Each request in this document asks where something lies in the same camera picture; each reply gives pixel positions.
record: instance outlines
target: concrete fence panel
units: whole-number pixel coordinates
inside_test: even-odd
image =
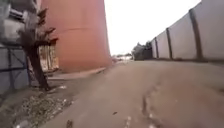
[[[156,41],[155,41],[155,39],[152,40],[152,55],[153,55],[153,58],[157,58]]]
[[[182,19],[173,24],[169,30],[173,58],[195,59],[196,43],[189,14],[186,14]]]
[[[203,0],[194,8],[205,59],[224,59],[224,0]]]
[[[166,31],[162,32],[160,35],[157,36],[157,41],[159,49],[159,58],[170,58]]]

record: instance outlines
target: dirt ground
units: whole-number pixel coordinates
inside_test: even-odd
[[[37,128],[53,119],[73,104],[76,96],[86,89],[85,85],[94,79],[94,76],[77,78],[75,75],[76,79],[49,80],[54,89],[47,93],[38,88],[26,88],[0,97],[0,128]]]
[[[118,64],[41,128],[223,128],[223,78],[215,64]]]

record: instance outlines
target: debris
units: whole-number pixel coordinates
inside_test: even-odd
[[[117,114],[117,112],[114,112],[114,113],[113,113],[113,115],[116,115],[116,114]]]
[[[73,121],[68,120],[66,123],[66,128],[73,128]]]
[[[63,86],[60,86],[59,88],[60,89],[66,89],[67,87],[63,85]]]
[[[31,128],[31,124],[27,120],[24,120],[16,125],[15,128]]]
[[[124,128],[130,128],[130,125],[131,125],[131,117],[128,116],[128,119],[127,119],[127,121],[126,121],[126,125],[125,125]]]
[[[157,128],[155,125],[150,124],[149,128]]]

